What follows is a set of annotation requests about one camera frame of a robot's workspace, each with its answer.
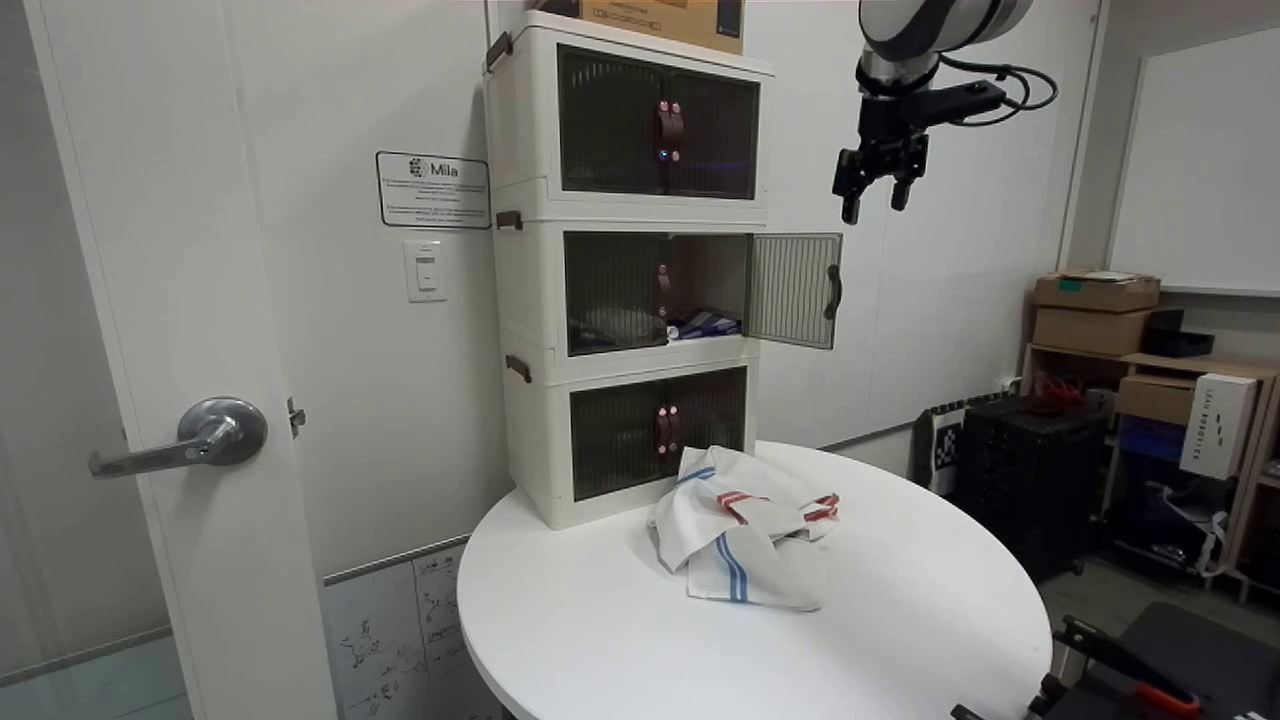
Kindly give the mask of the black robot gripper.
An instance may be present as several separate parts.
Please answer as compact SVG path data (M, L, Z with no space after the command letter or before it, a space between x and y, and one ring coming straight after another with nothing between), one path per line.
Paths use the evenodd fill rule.
M914 182L930 164L930 127L960 123L1002 103L1005 91L990 80L908 96L870 96L859 103L859 145L835 156L831 196L840 201L840 221L859 221L859 196L879 175L891 180L891 211L906 211Z

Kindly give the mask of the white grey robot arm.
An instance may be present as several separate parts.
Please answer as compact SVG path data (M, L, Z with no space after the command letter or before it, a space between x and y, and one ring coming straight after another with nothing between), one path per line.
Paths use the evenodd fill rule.
M879 175L891 180L891 207L908 205L930 164L933 123L964 123L1005 103L1005 91L990 77L953 86L935 86L933 77L958 46L1005 34L1026 21L1030 2L1033 0L859 0L858 149L845 149L831 170L845 223L859 221L859 196Z

